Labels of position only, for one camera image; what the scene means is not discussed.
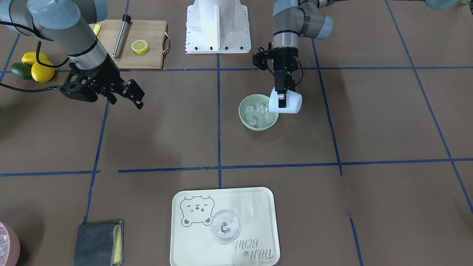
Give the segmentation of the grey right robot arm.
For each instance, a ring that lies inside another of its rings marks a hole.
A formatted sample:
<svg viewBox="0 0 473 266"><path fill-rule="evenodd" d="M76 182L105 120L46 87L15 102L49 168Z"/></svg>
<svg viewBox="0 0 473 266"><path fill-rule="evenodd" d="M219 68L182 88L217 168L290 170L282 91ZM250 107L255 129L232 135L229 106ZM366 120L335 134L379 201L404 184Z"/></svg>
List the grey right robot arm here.
<svg viewBox="0 0 473 266"><path fill-rule="evenodd" d="M143 107L145 93L135 80L123 80L120 70L90 27L105 20L105 0L2 0L1 24L39 41L54 41L68 56L70 72L60 91L73 100L111 104L116 95Z"/></svg>

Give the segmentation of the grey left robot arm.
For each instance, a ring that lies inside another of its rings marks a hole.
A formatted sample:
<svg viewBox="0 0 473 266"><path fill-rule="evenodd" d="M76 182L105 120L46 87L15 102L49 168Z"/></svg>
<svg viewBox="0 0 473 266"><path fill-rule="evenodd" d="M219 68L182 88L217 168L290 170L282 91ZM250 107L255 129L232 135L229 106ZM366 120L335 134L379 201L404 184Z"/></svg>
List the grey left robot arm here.
<svg viewBox="0 0 473 266"><path fill-rule="evenodd" d="M269 70L274 78L269 111L298 113L302 95L295 91L298 82L293 72L302 69L299 59L299 39L324 40L333 30L333 19L321 13L332 0L277 0L273 7L273 41L268 48L259 48L253 55L253 65Z"/></svg>

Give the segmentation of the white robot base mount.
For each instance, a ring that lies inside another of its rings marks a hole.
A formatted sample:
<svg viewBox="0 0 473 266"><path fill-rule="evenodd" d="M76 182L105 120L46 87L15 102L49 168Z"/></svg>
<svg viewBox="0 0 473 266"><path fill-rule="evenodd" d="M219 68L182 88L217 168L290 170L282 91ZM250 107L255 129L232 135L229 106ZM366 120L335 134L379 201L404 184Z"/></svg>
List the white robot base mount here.
<svg viewBox="0 0 473 266"><path fill-rule="evenodd" d="M239 0L195 0L187 7L187 54L245 54L252 48L247 6Z"/></svg>

